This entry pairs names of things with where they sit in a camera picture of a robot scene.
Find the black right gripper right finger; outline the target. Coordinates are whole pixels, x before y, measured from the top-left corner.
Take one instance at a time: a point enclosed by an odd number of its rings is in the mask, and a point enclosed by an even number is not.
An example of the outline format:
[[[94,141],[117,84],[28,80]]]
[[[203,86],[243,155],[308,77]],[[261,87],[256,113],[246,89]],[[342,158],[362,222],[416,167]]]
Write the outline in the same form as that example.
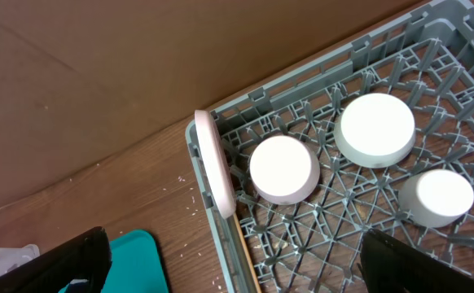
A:
[[[474,293],[474,279],[380,230],[362,238],[361,273],[370,293]]]

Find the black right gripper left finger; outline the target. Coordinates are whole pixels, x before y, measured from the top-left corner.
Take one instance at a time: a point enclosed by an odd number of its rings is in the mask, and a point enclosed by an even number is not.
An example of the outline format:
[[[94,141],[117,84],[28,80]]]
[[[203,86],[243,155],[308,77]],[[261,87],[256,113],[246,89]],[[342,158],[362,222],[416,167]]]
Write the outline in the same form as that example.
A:
[[[96,226],[0,277],[0,293],[100,293],[112,267],[105,229]]]

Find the white cup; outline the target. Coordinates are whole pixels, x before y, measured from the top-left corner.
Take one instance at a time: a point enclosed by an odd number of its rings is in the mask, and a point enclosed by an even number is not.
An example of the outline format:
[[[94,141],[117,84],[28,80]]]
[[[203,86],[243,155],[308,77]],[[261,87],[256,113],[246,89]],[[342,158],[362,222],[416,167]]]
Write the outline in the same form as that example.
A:
[[[409,178],[399,190],[398,204],[411,220],[428,228],[446,226],[468,212],[474,203],[470,182],[458,173],[433,169]]]

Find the white bowl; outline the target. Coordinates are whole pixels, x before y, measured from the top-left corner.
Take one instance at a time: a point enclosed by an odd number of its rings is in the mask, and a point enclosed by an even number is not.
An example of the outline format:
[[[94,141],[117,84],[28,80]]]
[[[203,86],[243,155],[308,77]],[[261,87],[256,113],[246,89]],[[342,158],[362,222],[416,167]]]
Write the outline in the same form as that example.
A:
[[[415,118],[395,96],[365,94],[340,114],[333,135],[346,159],[366,168],[386,168],[409,155],[415,144]]]

